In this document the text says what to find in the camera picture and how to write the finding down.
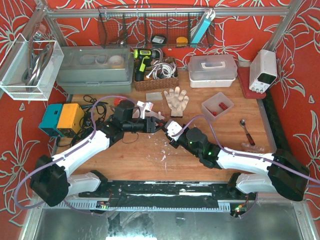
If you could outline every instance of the wire mesh basket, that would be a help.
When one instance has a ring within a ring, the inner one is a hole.
[[[199,23],[203,10],[193,10],[193,6],[164,8],[161,4],[149,4],[142,8],[134,5],[99,7],[98,32],[103,48],[130,46],[133,48],[149,47],[189,47],[191,29]],[[210,48],[214,45],[215,25],[212,21],[209,28],[197,44],[199,48]],[[165,36],[162,44],[151,43],[154,36]],[[177,38],[187,38],[186,44],[177,45]]]

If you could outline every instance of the blue tool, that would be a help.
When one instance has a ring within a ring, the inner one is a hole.
[[[216,12],[213,9],[206,10],[202,15],[200,22],[191,29],[191,44],[190,46],[196,48],[201,38],[209,28],[211,22],[215,19]]]
[[[50,137],[64,137],[57,129],[62,108],[63,105],[61,103],[48,105],[43,115],[42,122],[39,124],[39,128]]]

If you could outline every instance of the wooden work surface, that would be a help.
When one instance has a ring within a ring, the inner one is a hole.
[[[233,103],[234,107],[226,115],[213,122],[213,128],[221,144],[235,150],[242,150],[241,143],[248,143],[244,129],[239,121],[246,119],[246,127],[258,147],[270,150],[264,124],[255,99],[245,99],[236,79],[231,87],[221,88],[191,88],[189,74],[187,71],[179,71],[179,86],[181,90],[187,91],[189,103],[183,112],[183,118],[176,118],[178,123],[186,124],[196,115],[202,114],[201,103],[213,95],[223,92]],[[135,89],[126,96],[146,101],[146,93],[163,92],[168,89],[157,89],[138,92]],[[105,95],[91,95],[100,99]],[[169,119],[171,110],[166,98],[155,101],[153,111],[161,112]],[[113,105],[114,98],[104,100]],[[86,104],[83,95],[74,95],[73,103]],[[208,136],[210,142],[215,143],[208,123],[200,118],[195,120],[190,127],[197,127]],[[123,141],[132,142],[137,138],[136,134],[126,133]],[[60,141],[61,145],[67,143],[67,139]],[[58,153],[67,147],[59,147]],[[199,159],[184,150],[181,146],[177,149],[169,145],[163,131],[156,134],[139,133],[138,140],[131,144],[117,142],[111,148],[102,151],[83,165],[73,174],[84,174],[91,170],[98,170],[109,180],[166,180],[166,181],[228,181],[232,173],[238,172],[234,169],[209,169],[204,167]]]

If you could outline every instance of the wicker basket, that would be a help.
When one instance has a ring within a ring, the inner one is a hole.
[[[176,60],[174,57],[168,57],[166,62],[176,63]],[[176,77],[162,78],[162,79],[155,79],[155,80],[134,81],[134,86],[137,91],[174,88],[179,85],[178,69],[175,70],[175,76]]]

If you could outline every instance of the yellow drill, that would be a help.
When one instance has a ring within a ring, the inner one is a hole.
[[[160,54],[155,50],[140,48],[133,51],[133,56],[135,59],[139,59],[139,64],[134,72],[134,80],[140,82],[144,80],[146,67],[151,65],[153,59],[158,59]]]

